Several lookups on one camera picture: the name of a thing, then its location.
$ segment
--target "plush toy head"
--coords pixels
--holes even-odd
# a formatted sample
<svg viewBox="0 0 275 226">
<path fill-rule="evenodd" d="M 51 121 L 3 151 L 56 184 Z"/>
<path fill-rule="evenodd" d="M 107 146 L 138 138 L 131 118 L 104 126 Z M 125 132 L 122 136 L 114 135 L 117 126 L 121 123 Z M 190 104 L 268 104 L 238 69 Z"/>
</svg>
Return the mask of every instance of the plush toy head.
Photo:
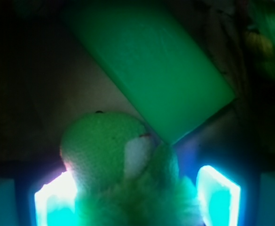
<svg viewBox="0 0 275 226">
<path fill-rule="evenodd" d="M 152 147 L 145 127 L 123 113 L 88 114 L 70 126 L 61 156 L 78 187 L 77 225 L 203 225 L 174 151 Z"/>
<path fill-rule="evenodd" d="M 87 114 L 72 124 L 61 142 L 67 170 L 86 191 L 138 176 L 152 149 L 146 128 L 123 113 Z"/>
</svg>

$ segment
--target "stuffed animal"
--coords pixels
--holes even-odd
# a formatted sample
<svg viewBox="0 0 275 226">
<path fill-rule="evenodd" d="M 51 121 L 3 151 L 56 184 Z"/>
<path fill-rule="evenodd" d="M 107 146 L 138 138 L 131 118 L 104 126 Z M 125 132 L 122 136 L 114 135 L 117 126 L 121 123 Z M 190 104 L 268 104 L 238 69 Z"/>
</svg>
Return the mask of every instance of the stuffed animal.
<svg viewBox="0 0 275 226">
<path fill-rule="evenodd" d="M 130 115 L 86 114 L 63 135 L 61 157 L 78 188 L 77 225 L 203 225 L 196 190 L 179 178 L 174 150 L 155 149 Z"/>
<path fill-rule="evenodd" d="M 252 29 L 245 32 L 245 44 L 258 71 L 275 82 L 275 0 L 251 0 L 249 15 Z"/>
</svg>

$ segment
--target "green plastic block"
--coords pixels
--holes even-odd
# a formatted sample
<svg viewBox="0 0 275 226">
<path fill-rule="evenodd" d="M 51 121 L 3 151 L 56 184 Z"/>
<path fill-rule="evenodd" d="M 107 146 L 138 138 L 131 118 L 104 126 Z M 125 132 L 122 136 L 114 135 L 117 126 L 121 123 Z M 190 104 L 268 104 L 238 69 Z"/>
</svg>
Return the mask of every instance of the green plastic block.
<svg viewBox="0 0 275 226">
<path fill-rule="evenodd" d="M 162 6 L 95 2 L 69 6 L 62 19 L 163 141 L 174 144 L 234 99 Z"/>
</svg>

